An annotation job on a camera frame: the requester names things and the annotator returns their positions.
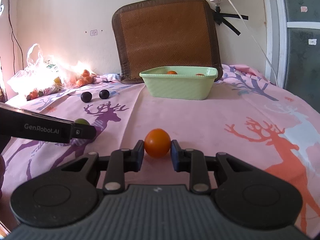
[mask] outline white wall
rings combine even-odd
[[[37,42],[44,54],[54,54],[70,64],[80,60],[97,73],[119,73],[111,17],[121,6],[137,1],[141,0],[18,0],[19,42],[24,54]],[[249,16],[248,25],[265,49],[263,0],[232,1],[242,14]],[[234,13],[227,1],[221,4],[221,10]],[[225,25],[217,26],[222,63],[248,64],[264,73],[263,55],[244,30],[241,20],[229,21],[242,34],[238,37]],[[90,30],[94,29],[98,30],[98,35],[91,37]]]
[[[10,0],[10,16],[11,23],[14,30],[14,33],[17,37],[17,1],[18,0]],[[1,0],[1,4],[4,5],[4,11],[0,16],[0,57],[1,57],[1,66],[2,66],[2,74],[5,83],[6,92],[8,98],[11,98],[16,95],[16,93],[10,88],[6,82],[14,75],[13,72],[13,48],[11,41],[11,27],[9,25],[8,19],[8,0]],[[20,63],[21,57],[17,51],[16,43],[15,43],[15,71],[19,71],[22,69],[22,64]]]

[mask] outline screw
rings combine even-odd
[[[193,190],[197,192],[205,192],[209,189],[209,186],[204,183],[198,183],[193,185]]]
[[[108,182],[104,187],[106,190],[118,190],[121,188],[121,185],[118,182]]]

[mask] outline bed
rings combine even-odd
[[[102,89],[110,91],[109,99],[99,98]],[[84,91],[92,93],[91,102],[80,100]],[[0,220],[10,229],[17,225],[9,200],[18,185],[90,151],[105,156],[132,148],[150,130],[162,128],[182,148],[209,156],[227,152],[290,182],[303,198],[296,226],[310,237],[320,231],[320,115],[248,66],[223,65],[223,77],[202,101],[153,98],[144,84],[99,83],[8,104],[63,119],[85,118],[98,135],[92,143],[72,139],[70,144],[12,138],[3,152],[0,200]],[[141,171],[125,179],[127,184],[188,184],[187,173],[174,172],[170,155],[145,155]]]

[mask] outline wall socket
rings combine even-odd
[[[91,30],[90,31],[90,36],[96,36],[98,35],[98,30]]]

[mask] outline white plastic bag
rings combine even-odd
[[[39,47],[38,59],[32,60],[30,54],[35,46]],[[26,97],[27,101],[44,95],[57,93],[61,90],[81,87],[93,81],[92,74],[55,60],[44,60],[38,44],[34,44],[27,54],[28,66],[17,72],[9,81],[11,88]]]

